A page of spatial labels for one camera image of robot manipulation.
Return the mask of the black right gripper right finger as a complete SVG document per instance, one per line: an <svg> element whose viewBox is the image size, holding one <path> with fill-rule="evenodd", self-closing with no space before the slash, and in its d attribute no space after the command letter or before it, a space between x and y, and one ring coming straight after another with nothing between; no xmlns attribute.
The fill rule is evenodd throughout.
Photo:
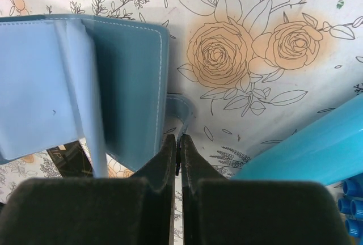
<svg viewBox="0 0 363 245"><path fill-rule="evenodd" d="M230 180L180 140L185 244L350 244L324 186Z"/></svg>

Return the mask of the black VIP card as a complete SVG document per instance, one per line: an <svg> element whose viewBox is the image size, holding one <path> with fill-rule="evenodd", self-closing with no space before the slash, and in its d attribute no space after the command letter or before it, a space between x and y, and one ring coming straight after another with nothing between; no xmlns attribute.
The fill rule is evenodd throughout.
<svg viewBox="0 0 363 245"><path fill-rule="evenodd" d="M79 141L47 149L62 177L93 177L91 163Z"/></svg>

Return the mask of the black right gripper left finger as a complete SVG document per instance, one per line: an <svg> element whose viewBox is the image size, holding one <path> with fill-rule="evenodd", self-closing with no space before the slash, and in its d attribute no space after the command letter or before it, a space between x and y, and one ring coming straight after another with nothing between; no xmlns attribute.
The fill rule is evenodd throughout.
<svg viewBox="0 0 363 245"><path fill-rule="evenodd" d="M128 178L29 179L1 210L2 244L172 244L175 136Z"/></svg>

